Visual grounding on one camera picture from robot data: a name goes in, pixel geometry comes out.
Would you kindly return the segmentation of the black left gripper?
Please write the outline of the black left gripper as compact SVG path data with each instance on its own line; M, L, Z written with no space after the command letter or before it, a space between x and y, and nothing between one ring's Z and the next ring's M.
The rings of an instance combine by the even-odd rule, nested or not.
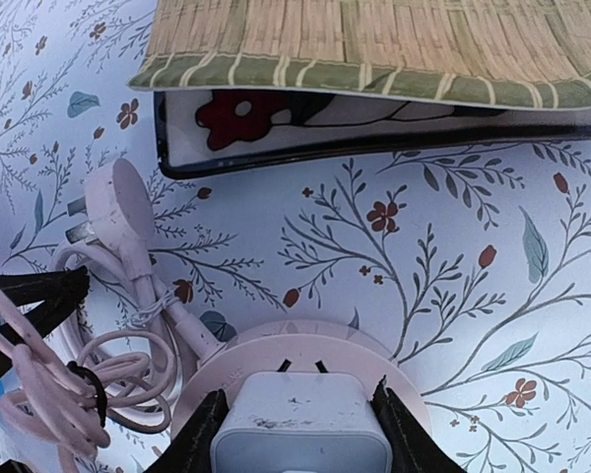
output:
M46 337L67 320L85 300L89 289L90 275L86 267L0 275L0 290L16 307L35 304L24 316L41 337ZM0 379L11 367L11 359L0 351Z

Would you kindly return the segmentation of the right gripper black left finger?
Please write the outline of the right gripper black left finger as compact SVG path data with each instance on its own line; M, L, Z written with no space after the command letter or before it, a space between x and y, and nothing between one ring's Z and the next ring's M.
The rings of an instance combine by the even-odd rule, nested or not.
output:
M210 473L211 442L228 412L225 392L209 392L147 473Z

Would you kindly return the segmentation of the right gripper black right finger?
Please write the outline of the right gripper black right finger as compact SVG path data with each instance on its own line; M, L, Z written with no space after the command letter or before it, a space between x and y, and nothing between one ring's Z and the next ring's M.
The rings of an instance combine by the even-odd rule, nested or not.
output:
M429 436L386 376L376 385L370 406L392 450L391 471L397 473L464 473Z

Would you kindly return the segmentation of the white charger plug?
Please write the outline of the white charger plug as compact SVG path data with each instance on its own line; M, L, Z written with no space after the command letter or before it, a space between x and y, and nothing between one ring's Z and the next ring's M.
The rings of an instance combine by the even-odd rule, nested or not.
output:
M349 374L260 372L211 442L215 472L388 472L391 445Z

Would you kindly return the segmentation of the pink round power socket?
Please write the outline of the pink round power socket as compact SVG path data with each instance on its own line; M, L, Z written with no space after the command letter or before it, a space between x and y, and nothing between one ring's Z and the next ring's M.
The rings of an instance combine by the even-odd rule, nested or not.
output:
M176 403L174 439L211 391L222 389L230 406L243 383L260 372L343 373L358 379L370 403L386 376L392 388L431 437L427 406L387 351L356 328L321 320L270 322L226 343L207 343L199 351L197 371L183 385Z

